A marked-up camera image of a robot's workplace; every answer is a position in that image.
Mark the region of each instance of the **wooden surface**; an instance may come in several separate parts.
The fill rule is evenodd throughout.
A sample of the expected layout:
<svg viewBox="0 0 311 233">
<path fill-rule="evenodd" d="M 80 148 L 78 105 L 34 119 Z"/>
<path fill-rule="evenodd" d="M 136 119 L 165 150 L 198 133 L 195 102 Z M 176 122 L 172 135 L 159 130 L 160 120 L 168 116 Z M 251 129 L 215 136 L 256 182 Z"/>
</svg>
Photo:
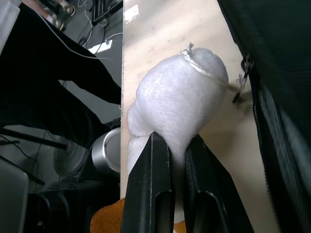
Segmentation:
<svg viewBox="0 0 311 233">
<path fill-rule="evenodd" d="M 128 12 L 136 16 L 129 17 Z M 124 0 L 123 42 L 121 197 L 127 186 L 126 114 L 144 75 L 186 49 L 189 42 L 217 54 L 230 83 L 242 73 L 242 56 L 216 0 Z M 250 97 L 249 83 L 245 92 Z M 200 135 L 231 174 L 255 232 L 278 232 L 266 192 L 252 102 L 236 106 L 231 103 L 233 96 L 227 96 L 222 111 Z"/>
</svg>

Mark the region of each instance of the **black bag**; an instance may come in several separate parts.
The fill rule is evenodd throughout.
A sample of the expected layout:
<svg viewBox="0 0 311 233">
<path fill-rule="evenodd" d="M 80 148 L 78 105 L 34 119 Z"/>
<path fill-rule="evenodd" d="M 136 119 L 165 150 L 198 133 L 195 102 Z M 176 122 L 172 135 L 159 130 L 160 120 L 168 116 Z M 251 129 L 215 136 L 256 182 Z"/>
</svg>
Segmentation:
<svg viewBox="0 0 311 233">
<path fill-rule="evenodd" d="M 249 76 L 266 182 L 282 232 L 311 232 L 311 1 L 218 0 Z"/>
</svg>

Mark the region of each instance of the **white plush toy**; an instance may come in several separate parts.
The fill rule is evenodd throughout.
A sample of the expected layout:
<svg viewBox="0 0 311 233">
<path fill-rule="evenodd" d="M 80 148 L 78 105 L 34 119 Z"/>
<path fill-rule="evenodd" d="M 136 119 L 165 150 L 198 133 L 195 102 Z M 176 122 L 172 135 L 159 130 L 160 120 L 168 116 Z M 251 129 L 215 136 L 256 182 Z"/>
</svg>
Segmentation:
<svg viewBox="0 0 311 233">
<path fill-rule="evenodd" d="M 185 151 L 191 139 L 222 105 L 228 74 L 222 60 L 193 44 L 169 57 L 143 78 L 127 114 L 130 142 L 127 171 L 131 172 L 152 132 L 164 138 L 173 154 L 176 190 L 175 222 L 184 219 L 182 207 Z"/>
</svg>

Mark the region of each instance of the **white fabric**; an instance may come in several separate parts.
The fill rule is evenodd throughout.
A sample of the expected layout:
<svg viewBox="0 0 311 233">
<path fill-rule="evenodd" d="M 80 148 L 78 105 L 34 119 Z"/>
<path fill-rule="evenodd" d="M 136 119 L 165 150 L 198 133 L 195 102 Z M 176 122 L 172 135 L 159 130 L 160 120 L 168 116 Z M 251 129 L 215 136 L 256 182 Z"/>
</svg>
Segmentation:
<svg viewBox="0 0 311 233">
<path fill-rule="evenodd" d="M 228 83 L 222 60 L 210 50 L 197 48 L 193 60 L 218 79 Z M 176 190 L 175 222 L 182 221 L 185 150 L 191 139 L 220 108 L 227 87 L 196 71 L 176 55 L 165 59 L 143 78 L 136 100 L 128 111 L 130 132 L 127 171 L 131 172 L 152 132 L 161 135 L 173 154 L 173 184 Z"/>
</svg>

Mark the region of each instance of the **metal rod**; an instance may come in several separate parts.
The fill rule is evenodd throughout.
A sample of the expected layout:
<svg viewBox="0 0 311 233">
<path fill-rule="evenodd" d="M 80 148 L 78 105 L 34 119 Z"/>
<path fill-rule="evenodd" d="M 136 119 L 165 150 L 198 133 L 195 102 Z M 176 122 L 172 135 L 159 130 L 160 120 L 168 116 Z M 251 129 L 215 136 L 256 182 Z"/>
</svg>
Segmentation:
<svg viewBox="0 0 311 233">
<path fill-rule="evenodd" d="M 39 185 L 45 185 L 45 182 L 44 182 L 44 181 L 40 180 L 38 177 L 32 175 L 31 173 L 29 173 L 29 172 L 23 170 L 21 167 L 19 167 L 19 166 L 17 166 L 16 164 L 12 163 L 10 160 L 7 160 L 6 158 L 4 158 L 4 157 L 1 156 L 1 155 L 0 155 L 0 159 L 2 159 L 2 160 L 4 160 L 4 161 L 8 162 L 9 164 L 11 164 L 11 165 L 13 165 L 13 166 L 16 166 L 17 168 L 21 169 L 23 172 L 25 172 L 25 173 L 27 174 L 29 180 L 32 180 L 32 181 L 36 182 L 36 183 L 39 184 Z"/>
<path fill-rule="evenodd" d="M 16 137 L 16 138 L 23 139 L 23 140 L 30 141 L 30 142 L 40 143 L 40 144 L 47 145 L 50 147 L 56 147 L 56 148 L 63 149 L 63 150 L 66 150 L 67 148 L 67 145 L 59 143 L 59 142 L 53 142 L 47 139 L 31 136 L 31 135 L 24 134 L 24 133 L 19 133 L 19 132 L 4 129 L 4 128 L 0 129 L 0 134 L 10 136 L 10 137 Z"/>
<path fill-rule="evenodd" d="M 0 146 L 5 146 L 5 145 L 10 145 L 10 144 L 17 144 L 19 143 L 19 141 L 15 140 L 15 141 L 4 141 L 4 140 L 0 140 Z"/>
</svg>

